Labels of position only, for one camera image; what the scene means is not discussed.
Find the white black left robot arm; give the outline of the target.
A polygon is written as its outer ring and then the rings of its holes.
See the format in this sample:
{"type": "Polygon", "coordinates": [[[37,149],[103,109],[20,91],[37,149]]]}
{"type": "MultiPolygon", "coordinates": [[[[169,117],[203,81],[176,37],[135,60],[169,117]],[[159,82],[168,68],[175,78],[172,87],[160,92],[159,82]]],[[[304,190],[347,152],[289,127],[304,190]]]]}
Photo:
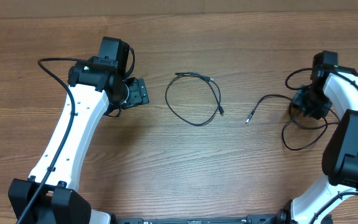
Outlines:
{"type": "Polygon", "coordinates": [[[26,180],[14,179],[8,197],[18,223],[117,223],[115,215],[91,207],[79,193],[83,163],[103,116],[149,103],[143,79],[132,77],[128,56],[134,49],[121,39],[103,37],[97,56],[74,59],[63,82],[43,63],[39,67],[67,92],[49,144],[26,180]]]}

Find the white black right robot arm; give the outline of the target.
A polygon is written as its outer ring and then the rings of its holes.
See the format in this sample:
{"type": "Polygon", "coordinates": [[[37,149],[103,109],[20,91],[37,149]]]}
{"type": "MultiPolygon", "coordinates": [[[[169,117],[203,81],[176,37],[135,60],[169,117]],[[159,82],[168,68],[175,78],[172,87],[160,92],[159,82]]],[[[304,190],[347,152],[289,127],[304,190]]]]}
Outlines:
{"type": "Polygon", "coordinates": [[[358,196],[358,72],[325,50],[309,70],[311,83],[296,88],[291,107],[315,119],[334,108],[339,122],[323,152],[322,176],[279,212],[277,223],[332,223],[330,212],[358,196]]]}

